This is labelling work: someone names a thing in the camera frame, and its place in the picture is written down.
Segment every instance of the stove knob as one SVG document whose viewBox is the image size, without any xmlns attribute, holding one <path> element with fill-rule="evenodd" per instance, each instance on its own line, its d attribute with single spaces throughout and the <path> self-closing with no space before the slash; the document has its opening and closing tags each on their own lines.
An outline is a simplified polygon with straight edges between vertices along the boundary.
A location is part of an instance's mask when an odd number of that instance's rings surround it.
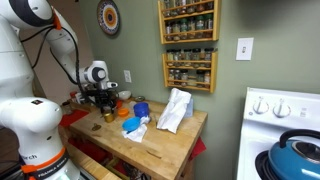
<svg viewBox="0 0 320 180">
<path fill-rule="evenodd" d="M 284 100 L 281 99 L 280 100 L 280 104 L 277 104 L 274 108 L 273 108 L 273 113 L 274 115 L 276 115 L 278 118 L 284 118 L 286 116 L 289 116 L 291 113 L 291 109 L 290 107 L 284 103 Z"/>
<path fill-rule="evenodd" d="M 260 101 L 256 102 L 253 105 L 253 110 L 257 113 L 257 114 L 263 114 L 266 113 L 269 110 L 269 105 L 267 102 L 263 101 L 263 98 L 260 97 Z"/>
</svg>

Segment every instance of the electrical outlet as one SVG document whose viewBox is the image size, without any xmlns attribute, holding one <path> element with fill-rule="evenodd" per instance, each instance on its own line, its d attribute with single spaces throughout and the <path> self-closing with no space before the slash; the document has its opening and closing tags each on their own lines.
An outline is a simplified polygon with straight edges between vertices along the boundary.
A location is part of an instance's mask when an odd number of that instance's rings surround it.
<svg viewBox="0 0 320 180">
<path fill-rule="evenodd" d="M 253 38 L 239 38 L 236 60 L 251 60 Z"/>
<path fill-rule="evenodd" d="M 124 70 L 123 72 L 124 72 L 124 80 L 126 82 L 132 83 L 130 71 L 129 70 Z"/>
</svg>

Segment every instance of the decorative wall plate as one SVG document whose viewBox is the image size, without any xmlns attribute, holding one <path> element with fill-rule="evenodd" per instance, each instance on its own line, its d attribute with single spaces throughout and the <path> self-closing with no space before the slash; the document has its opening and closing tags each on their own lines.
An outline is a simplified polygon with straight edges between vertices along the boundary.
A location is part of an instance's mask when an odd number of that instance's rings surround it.
<svg viewBox="0 0 320 180">
<path fill-rule="evenodd" d="M 101 0 L 97 9 L 98 23 L 101 29 L 115 35 L 120 27 L 120 15 L 116 4 L 112 0 Z"/>
</svg>

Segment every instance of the wooden shelf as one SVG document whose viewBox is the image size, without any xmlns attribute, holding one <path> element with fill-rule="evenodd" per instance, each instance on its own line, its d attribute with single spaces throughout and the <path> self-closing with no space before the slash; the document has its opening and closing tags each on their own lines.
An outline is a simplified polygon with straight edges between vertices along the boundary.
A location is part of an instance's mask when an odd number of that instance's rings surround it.
<svg viewBox="0 0 320 180">
<path fill-rule="evenodd" d="M 202 12 L 194 12 L 192 14 L 183 14 L 183 15 L 177 15 L 177 16 L 170 16 L 170 17 L 164 17 L 163 12 L 165 11 L 170 11 L 170 10 L 175 10 L 183 7 L 188 7 L 188 6 L 196 6 L 199 4 L 206 4 L 206 3 L 214 3 L 214 9 L 212 10 L 205 10 Z M 175 8 L 169 8 L 169 9 L 164 9 L 164 3 L 161 2 L 160 0 L 158 1 L 158 15 L 159 15 L 159 27 L 160 27 L 160 39 L 161 39 L 161 44 L 173 44 L 173 43 L 186 43 L 186 42 L 203 42 L 203 41 L 217 41 L 219 39 L 219 29 L 220 29 L 220 0 L 207 0 L 207 1 L 201 1 L 197 2 L 194 4 L 188 4 L 185 6 L 178 6 Z M 206 29 L 206 30 L 199 30 L 199 31 L 187 31 L 183 33 L 170 33 L 166 34 L 166 27 L 165 23 L 174 21 L 174 20 L 179 20 L 181 18 L 188 18 L 188 17 L 195 17 L 199 15 L 205 15 L 205 14 L 212 14 L 213 17 L 213 29 Z M 185 33 L 197 33 L 197 32 L 206 32 L 210 33 L 210 38 L 194 38 L 194 39 L 186 39 L 186 40 L 171 40 L 167 41 L 166 37 L 171 36 L 171 35 L 179 35 L 179 34 L 185 34 Z"/>
<path fill-rule="evenodd" d="M 211 55 L 211 61 L 207 60 L 178 60 L 178 61 L 168 61 L 167 59 L 167 54 L 162 54 L 162 66 L 163 66 L 163 74 L 164 74 L 164 86 L 165 87 L 176 87 L 176 88 L 184 88 L 184 89 L 194 89 L 194 90 L 201 90 L 201 91 L 208 91 L 210 93 L 213 93 L 215 88 L 216 88 L 216 76 L 217 76 L 217 59 L 218 59 L 218 52 L 215 51 Z M 194 68 L 192 66 L 168 66 L 168 63 L 173 63 L 173 62 L 189 62 L 189 63 L 211 63 L 210 68 L 206 67 L 198 67 Z M 202 85 L 209 85 L 208 88 L 206 87 L 197 87 L 197 86 L 182 86 L 182 85 L 176 85 L 176 84 L 171 84 L 172 82 L 186 82 L 188 83 L 189 81 L 184 81 L 184 80 L 169 80 L 169 70 L 170 69 L 188 69 L 188 70 L 206 70 L 210 71 L 210 83 L 204 83 L 204 82 L 193 82 L 195 84 L 202 84 Z"/>
</svg>

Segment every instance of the blue kettle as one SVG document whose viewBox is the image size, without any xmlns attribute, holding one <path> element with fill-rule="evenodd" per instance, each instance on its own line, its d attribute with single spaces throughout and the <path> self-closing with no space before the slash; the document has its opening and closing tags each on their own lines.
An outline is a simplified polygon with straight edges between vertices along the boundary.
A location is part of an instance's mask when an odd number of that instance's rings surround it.
<svg viewBox="0 0 320 180">
<path fill-rule="evenodd" d="M 294 129 L 283 133 L 268 152 L 272 170 L 282 180 L 320 179 L 320 148 L 309 142 L 289 140 L 294 136 L 320 139 L 320 132 Z"/>
</svg>

